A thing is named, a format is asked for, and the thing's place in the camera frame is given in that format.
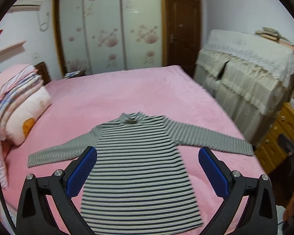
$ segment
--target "gray sleeve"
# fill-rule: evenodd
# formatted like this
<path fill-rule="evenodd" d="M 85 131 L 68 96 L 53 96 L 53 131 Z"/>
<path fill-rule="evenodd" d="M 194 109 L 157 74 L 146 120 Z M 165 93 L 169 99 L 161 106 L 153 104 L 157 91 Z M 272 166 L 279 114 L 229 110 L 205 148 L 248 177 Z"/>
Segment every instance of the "gray sleeve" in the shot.
<path fill-rule="evenodd" d="M 76 137 L 62 145 L 50 147 L 28 156 L 28 167 L 51 164 L 79 157 L 88 147 L 95 147 L 102 135 L 101 125 L 96 126 L 90 132 Z"/>
<path fill-rule="evenodd" d="M 227 153 L 253 156 L 251 144 L 242 139 L 237 139 L 206 128 L 175 122 L 164 117 L 165 130 L 177 145 L 194 147 L 209 147 Z"/>

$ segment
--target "striped shirt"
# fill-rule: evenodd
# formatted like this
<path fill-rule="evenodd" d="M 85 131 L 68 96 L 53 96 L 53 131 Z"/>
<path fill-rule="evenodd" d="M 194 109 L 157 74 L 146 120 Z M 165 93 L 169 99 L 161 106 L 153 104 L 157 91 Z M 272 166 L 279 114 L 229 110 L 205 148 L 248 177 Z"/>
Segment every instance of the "striped shirt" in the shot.
<path fill-rule="evenodd" d="M 179 144 L 212 149 L 225 144 L 232 151 L 239 147 L 248 151 L 243 140 L 164 116 L 136 113 L 122 114 L 63 145 L 34 153 L 28 164 L 72 159 L 87 146 L 95 146 L 97 163 L 85 182 L 81 207 L 92 230 L 96 234 L 177 234 L 202 225 L 176 148 Z"/>

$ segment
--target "white wall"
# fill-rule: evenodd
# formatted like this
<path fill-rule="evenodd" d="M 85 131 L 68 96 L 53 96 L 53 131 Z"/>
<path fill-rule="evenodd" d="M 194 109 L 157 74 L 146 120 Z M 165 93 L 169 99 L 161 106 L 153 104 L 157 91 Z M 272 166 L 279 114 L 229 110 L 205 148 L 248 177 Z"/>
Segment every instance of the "white wall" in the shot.
<path fill-rule="evenodd" d="M 17 63 L 38 64 L 44 61 L 52 80 L 61 79 L 58 56 L 54 42 L 52 0 L 44 0 L 40 10 L 41 24 L 47 21 L 49 12 L 49 29 L 41 32 L 38 26 L 37 11 L 8 12 L 0 22 L 0 49 L 16 42 L 27 40 L 21 48 L 14 49 L 0 56 L 0 72 Z"/>
<path fill-rule="evenodd" d="M 207 4 L 206 0 L 201 0 L 201 48 L 207 40 Z"/>
<path fill-rule="evenodd" d="M 294 43 L 294 19 L 279 0 L 207 0 L 208 34 L 213 29 L 254 34 L 263 26 Z"/>

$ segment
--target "papers on nightstand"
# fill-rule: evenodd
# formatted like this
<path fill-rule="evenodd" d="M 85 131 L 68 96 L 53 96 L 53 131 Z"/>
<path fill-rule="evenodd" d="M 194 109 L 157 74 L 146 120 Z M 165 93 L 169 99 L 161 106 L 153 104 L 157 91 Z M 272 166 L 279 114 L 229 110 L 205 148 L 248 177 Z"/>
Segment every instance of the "papers on nightstand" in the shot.
<path fill-rule="evenodd" d="M 68 79 L 68 78 L 74 77 L 74 76 L 80 74 L 80 72 L 81 72 L 80 70 L 79 71 L 69 72 L 69 73 L 65 74 L 63 78 Z"/>

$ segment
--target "blue gripper pad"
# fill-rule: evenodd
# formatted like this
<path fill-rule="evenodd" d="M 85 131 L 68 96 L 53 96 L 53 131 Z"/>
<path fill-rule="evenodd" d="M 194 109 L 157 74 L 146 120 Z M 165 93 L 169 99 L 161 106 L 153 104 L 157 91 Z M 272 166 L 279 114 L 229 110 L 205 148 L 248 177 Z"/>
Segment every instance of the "blue gripper pad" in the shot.
<path fill-rule="evenodd" d="M 201 148 L 198 153 L 198 161 L 204 170 L 216 195 L 226 199 L 229 195 L 228 180 L 225 178 L 217 164 L 212 160 L 207 151 Z"/>
<path fill-rule="evenodd" d="M 88 151 L 82 160 L 76 160 L 80 163 L 73 171 L 72 175 L 68 178 L 66 183 L 66 194 L 70 198 L 76 197 L 82 189 L 87 177 L 92 171 L 97 161 L 97 151 L 94 147 Z"/>

